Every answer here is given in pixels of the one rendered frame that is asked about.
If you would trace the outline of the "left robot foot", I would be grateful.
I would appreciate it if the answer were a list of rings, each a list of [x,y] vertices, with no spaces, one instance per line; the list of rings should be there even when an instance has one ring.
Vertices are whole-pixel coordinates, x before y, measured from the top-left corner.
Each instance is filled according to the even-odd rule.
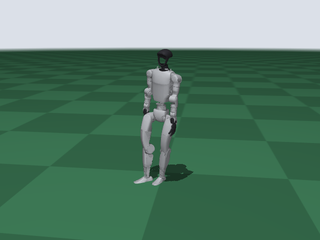
[[[164,180],[166,180],[166,176],[164,176],[163,179],[162,179],[162,176],[161,176],[161,177],[158,177],[158,178],[152,183],[152,185],[153,185],[153,186],[157,186],[157,185],[161,184]]]

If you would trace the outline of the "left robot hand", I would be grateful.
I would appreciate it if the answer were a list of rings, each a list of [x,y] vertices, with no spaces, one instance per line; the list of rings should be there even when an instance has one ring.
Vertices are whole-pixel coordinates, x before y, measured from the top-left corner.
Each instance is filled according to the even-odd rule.
[[[170,119],[170,123],[172,124],[172,126],[171,126],[171,130],[170,130],[170,132],[168,134],[171,133],[170,136],[172,136],[176,131],[176,123],[177,123],[177,121],[174,122],[174,118],[171,118]]]

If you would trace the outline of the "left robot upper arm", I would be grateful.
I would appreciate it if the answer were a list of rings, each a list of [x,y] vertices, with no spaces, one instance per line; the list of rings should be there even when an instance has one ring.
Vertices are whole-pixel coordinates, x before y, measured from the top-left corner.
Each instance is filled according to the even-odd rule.
[[[169,102],[175,104],[175,98],[178,97],[182,77],[176,73],[171,73],[172,95],[169,96]]]

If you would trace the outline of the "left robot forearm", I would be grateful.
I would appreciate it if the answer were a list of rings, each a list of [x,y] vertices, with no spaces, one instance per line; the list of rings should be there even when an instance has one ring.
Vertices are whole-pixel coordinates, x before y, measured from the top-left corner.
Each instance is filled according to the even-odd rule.
[[[175,98],[175,103],[170,104],[170,120],[174,118],[174,122],[177,120],[177,107],[178,107],[178,97]]]

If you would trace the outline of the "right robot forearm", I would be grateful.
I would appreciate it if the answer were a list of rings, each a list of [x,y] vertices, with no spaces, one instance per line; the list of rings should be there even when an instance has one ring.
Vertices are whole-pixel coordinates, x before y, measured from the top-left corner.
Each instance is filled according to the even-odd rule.
[[[144,111],[144,109],[146,109],[147,112],[149,112],[150,111],[150,103],[151,103],[152,97],[144,94],[144,98],[145,99],[144,99],[143,111]]]

